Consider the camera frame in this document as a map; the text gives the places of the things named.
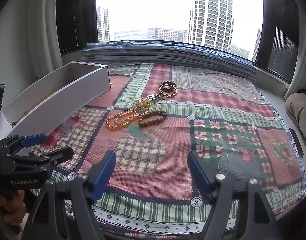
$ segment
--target white cardboard box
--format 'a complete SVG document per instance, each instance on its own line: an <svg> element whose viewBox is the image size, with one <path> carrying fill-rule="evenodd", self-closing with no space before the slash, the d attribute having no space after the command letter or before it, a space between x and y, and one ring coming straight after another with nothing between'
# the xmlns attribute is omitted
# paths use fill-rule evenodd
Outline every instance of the white cardboard box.
<svg viewBox="0 0 306 240"><path fill-rule="evenodd" d="M49 134L110 88L107 66L70 62L35 82L3 109L0 139L14 134ZM27 155L30 150L24 148L19 154Z"/></svg>

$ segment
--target sky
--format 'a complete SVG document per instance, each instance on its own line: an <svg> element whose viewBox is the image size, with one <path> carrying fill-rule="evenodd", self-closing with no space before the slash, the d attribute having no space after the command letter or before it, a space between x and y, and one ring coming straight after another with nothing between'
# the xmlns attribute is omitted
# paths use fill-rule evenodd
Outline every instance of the sky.
<svg viewBox="0 0 306 240"><path fill-rule="evenodd" d="M187 30L193 0L96 0L109 10L110 32L166 28ZM232 0L232 43L253 52L262 28L263 0Z"/></svg>

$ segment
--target bed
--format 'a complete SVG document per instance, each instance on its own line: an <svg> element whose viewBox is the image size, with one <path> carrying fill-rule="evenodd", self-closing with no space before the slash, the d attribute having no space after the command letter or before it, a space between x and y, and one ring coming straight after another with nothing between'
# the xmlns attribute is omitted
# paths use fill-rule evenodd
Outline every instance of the bed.
<svg viewBox="0 0 306 240"><path fill-rule="evenodd" d="M198 238L210 206L205 205L187 166L196 150L219 171L236 179L256 178L274 214L306 193L306 174L291 134L253 83L214 70L162 63L106 63L111 90L82 107L30 153L70 146L73 158L56 167L56 181L74 179L98 163L108 149L117 164L103 197L94 206L103 230L115 237ZM163 81L178 93L150 110L164 110L161 124L133 122L110 131L105 120L158 92ZM233 201L227 230L235 224ZM74 217L70 201L67 215Z"/></svg>

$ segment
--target blue gripper pad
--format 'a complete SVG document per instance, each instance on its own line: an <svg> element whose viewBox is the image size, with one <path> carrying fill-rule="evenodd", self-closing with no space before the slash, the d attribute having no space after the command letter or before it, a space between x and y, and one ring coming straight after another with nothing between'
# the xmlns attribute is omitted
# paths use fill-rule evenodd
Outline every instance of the blue gripper pad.
<svg viewBox="0 0 306 240"><path fill-rule="evenodd" d="M21 141L21 146L27 148L27 147L35 146L38 144L46 143L46 140L47 140L47 136L45 133L35 134L35 135L25 137Z"/></svg>
<svg viewBox="0 0 306 240"><path fill-rule="evenodd" d="M211 183L207 179L201 165L200 161L196 159L192 152L189 152L188 155L188 167L191 171L192 177L195 184L198 187L198 190L206 204L213 203L214 198L211 195Z"/></svg>
<svg viewBox="0 0 306 240"><path fill-rule="evenodd" d="M116 164L116 155L113 151L107 151L103 159L100 163L94 164L90 171L90 182L93 181L93 192L91 194L90 200L92 203L96 203L98 199L100 199L105 191L105 188L109 182L109 179L113 173ZM99 170L99 173L94 179L92 179L93 171L91 170Z"/></svg>

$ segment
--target human hand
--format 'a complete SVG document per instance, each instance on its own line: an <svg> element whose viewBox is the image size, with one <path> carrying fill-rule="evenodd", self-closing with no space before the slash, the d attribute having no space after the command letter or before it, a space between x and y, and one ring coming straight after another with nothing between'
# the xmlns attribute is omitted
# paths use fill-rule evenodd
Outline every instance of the human hand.
<svg viewBox="0 0 306 240"><path fill-rule="evenodd" d="M24 203L24 191L16 191L9 201L0 194L0 207L5 209L3 220L11 225L19 225L25 216L26 205Z"/></svg>

